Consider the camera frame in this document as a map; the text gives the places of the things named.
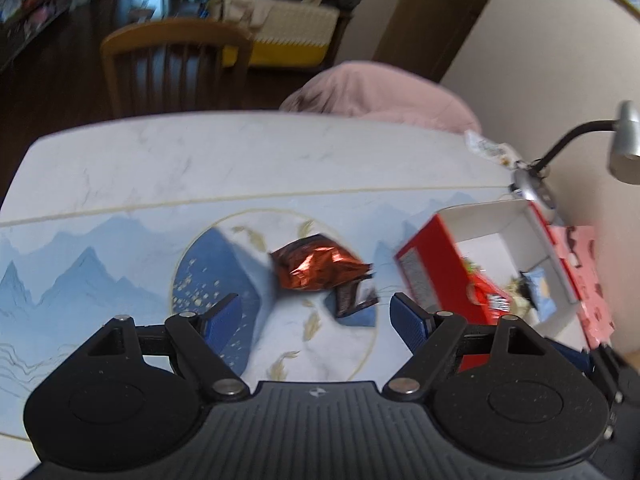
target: snack wrapper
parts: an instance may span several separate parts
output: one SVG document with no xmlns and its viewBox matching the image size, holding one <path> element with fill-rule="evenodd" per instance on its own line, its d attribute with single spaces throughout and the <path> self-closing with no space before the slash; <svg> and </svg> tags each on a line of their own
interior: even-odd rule
<svg viewBox="0 0 640 480">
<path fill-rule="evenodd" d="M 271 253 L 282 288 L 327 290 L 365 276 L 370 264 L 324 235 L 300 238 Z"/>
<path fill-rule="evenodd" d="M 372 276 L 367 274 L 362 278 L 335 287 L 335 317 L 350 316 L 379 301 L 375 284 L 371 278 Z"/>
</svg>

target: wall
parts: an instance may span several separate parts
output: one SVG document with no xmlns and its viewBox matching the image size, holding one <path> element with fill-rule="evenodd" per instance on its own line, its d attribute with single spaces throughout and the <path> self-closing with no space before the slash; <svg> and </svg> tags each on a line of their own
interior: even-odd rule
<svg viewBox="0 0 640 480">
<path fill-rule="evenodd" d="M 362 0 L 340 44 L 336 63 L 371 59 L 398 0 Z"/>
<path fill-rule="evenodd" d="M 484 133 L 532 160 L 573 126 L 640 104 L 640 20 L 614 0 L 490 0 L 443 79 Z M 593 224 L 614 343 L 640 348 L 640 187 L 606 171 L 610 134 L 575 140 L 548 181 L 574 224 Z"/>
</svg>

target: open box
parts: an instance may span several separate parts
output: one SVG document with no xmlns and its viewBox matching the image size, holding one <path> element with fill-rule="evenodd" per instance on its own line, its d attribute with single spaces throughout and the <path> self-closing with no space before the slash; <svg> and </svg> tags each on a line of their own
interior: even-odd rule
<svg viewBox="0 0 640 480">
<path fill-rule="evenodd" d="M 474 324 L 497 323 L 508 311 L 474 301 L 463 258 L 478 264 L 499 287 L 520 271 L 541 266 L 556 312 L 536 330 L 555 338 L 574 319 L 580 305 L 577 289 L 554 250 L 546 222 L 527 200 L 441 209 L 396 254 L 415 301 L 425 310 L 449 310 Z"/>
</svg>

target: pink fabric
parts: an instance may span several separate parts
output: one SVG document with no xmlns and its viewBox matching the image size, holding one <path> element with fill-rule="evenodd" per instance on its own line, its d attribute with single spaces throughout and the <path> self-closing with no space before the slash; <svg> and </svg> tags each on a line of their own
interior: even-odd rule
<svg viewBox="0 0 640 480">
<path fill-rule="evenodd" d="M 404 70 L 365 61 L 345 62 L 319 73 L 280 106 L 430 130 L 481 133 L 478 118 L 455 94 Z"/>
</svg>

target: pink box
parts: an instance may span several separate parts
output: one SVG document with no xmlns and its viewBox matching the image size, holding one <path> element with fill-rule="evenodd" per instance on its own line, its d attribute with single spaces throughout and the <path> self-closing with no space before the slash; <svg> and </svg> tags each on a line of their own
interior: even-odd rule
<svg viewBox="0 0 640 480">
<path fill-rule="evenodd" d="M 558 257 L 565 261 L 566 270 L 576 285 L 580 295 L 581 308 L 578 318 L 590 348 L 608 342 L 615 325 L 607 302 L 602 296 L 602 288 L 594 255 L 595 230 L 592 226 L 557 227 L 549 230 L 555 241 Z"/>
</svg>

